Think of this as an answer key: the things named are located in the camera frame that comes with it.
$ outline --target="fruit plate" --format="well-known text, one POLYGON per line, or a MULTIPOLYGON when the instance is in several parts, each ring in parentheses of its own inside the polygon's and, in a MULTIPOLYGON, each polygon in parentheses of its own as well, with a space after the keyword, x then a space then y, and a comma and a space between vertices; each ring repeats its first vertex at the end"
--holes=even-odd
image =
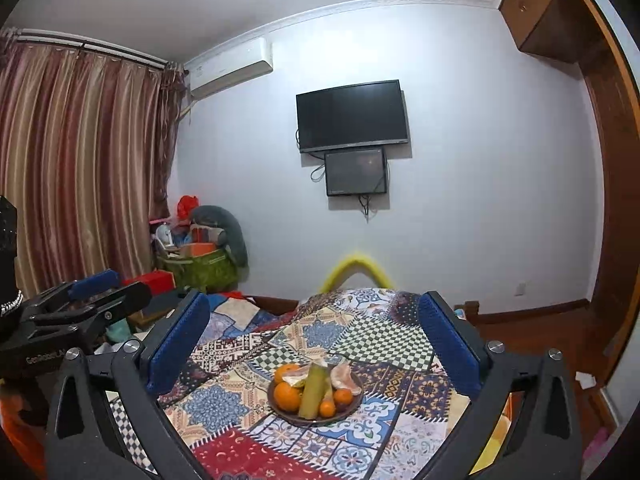
POLYGON ((276 405, 275 399, 273 398, 273 391, 276 388, 275 381, 271 381, 271 383, 269 384, 269 389, 267 390, 267 400, 269 401, 269 406, 271 407, 271 409, 279 417, 286 420, 289 424, 292 424, 294 426, 325 426, 327 424, 331 424, 332 422, 339 422, 340 420, 344 420, 349 415, 351 415, 351 413, 355 412, 362 404, 362 399, 364 398, 364 388, 362 387, 362 381, 354 373, 351 373, 351 378, 353 379, 353 382, 356 383, 356 385, 360 388, 360 393, 356 396, 353 396, 351 404, 349 404, 345 410, 343 410, 342 412, 337 412, 334 416, 330 416, 329 418, 322 418, 318 415, 318 417, 313 420, 307 420, 306 418, 298 416, 297 413, 283 412, 276 405))

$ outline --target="curtain rod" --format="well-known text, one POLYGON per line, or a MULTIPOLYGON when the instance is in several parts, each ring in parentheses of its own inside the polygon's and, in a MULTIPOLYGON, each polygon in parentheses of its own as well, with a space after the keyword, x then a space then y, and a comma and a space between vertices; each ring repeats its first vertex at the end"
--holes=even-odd
POLYGON ((37 30, 34 28, 24 28, 18 32, 16 41, 30 43, 51 43, 63 46, 71 46, 82 48, 94 52, 101 52, 111 56, 117 56, 129 59, 140 64, 150 66, 152 68, 163 69, 167 65, 167 61, 144 52, 139 52, 131 48, 119 46, 106 41, 93 40, 76 34, 66 34, 64 32, 52 32, 50 30, 37 30))

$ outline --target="television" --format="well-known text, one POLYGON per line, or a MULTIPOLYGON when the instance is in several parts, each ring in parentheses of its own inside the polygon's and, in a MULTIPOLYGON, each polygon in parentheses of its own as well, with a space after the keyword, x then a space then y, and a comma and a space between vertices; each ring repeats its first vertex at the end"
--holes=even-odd
POLYGON ((324 154, 327 196, 386 193, 384 148, 351 148, 324 154))
POLYGON ((408 142, 398 80, 299 94, 296 105, 300 153, 408 142))

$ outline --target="silver bolt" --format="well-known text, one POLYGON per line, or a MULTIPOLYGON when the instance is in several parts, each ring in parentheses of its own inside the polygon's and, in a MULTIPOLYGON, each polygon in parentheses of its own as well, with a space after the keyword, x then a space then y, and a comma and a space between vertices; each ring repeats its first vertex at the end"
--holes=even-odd
POLYGON ((494 354, 501 354, 504 352, 504 343, 502 341, 489 341, 487 343, 487 347, 494 354))
POLYGON ((124 348, 125 354, 133 354, 140 348, 140 341, 137 339, 129 339, 122 347, 124 348))
POLYGON ((73 348, 70 348, 69 350, 66 351, 65 359, 67 361, 73 361, 79 355, 80 355, 80 349, 74 346, 73 348))
POLYGON ((549 357, 551 357, 554 361, 559 361, 560 359, 562 359, 562 352, 557 348, 550 348, 549 357))

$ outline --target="green basket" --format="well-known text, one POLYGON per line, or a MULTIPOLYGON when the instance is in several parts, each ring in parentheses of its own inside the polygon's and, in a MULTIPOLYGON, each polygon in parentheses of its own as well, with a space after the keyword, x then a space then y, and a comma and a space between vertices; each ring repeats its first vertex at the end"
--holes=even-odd
POLYGON ((193 258, 158 258, 158 269, 174 275, 175 286, 219 292, 238 281, 238 269, 224 249, 193 258))

